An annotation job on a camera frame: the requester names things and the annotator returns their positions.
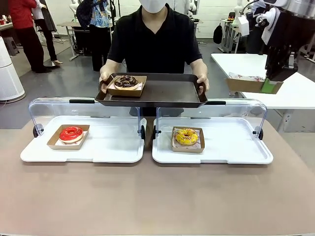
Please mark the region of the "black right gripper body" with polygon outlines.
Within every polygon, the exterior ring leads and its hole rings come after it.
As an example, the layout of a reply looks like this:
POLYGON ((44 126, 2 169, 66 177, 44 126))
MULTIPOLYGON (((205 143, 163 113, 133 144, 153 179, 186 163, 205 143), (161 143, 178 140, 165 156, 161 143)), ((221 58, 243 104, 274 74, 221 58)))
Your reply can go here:
POLYGON ((276 13, 275 21, 267 32, 270 33, 267 40, 268 46, 286 45, 299 50, 312 39, 315 33, 315 19, 296 16, 280 10, 276 13))

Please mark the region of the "person's left hand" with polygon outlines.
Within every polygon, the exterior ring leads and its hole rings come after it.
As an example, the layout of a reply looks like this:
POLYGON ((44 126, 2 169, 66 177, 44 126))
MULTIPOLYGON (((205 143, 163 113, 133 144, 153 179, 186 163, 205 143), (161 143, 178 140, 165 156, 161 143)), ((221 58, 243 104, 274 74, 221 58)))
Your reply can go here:
POLYGON ((198 94, 201 95, 209 90, 210 84, 206 74, 200 74, 197 77, 197 83, 199 85, 198 94))

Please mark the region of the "person's right hand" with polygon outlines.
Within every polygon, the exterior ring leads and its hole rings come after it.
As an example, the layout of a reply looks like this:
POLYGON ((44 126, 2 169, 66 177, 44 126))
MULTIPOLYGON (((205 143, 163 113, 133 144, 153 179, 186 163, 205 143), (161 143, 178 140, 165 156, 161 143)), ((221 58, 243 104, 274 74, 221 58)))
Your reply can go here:
POLYGON ((113 80, 113 76, 111 74, 111 72, 107 71, 100 72, 99 83, 101 85, 100 89, 103 93, 107 92, 107 86, 113 80))

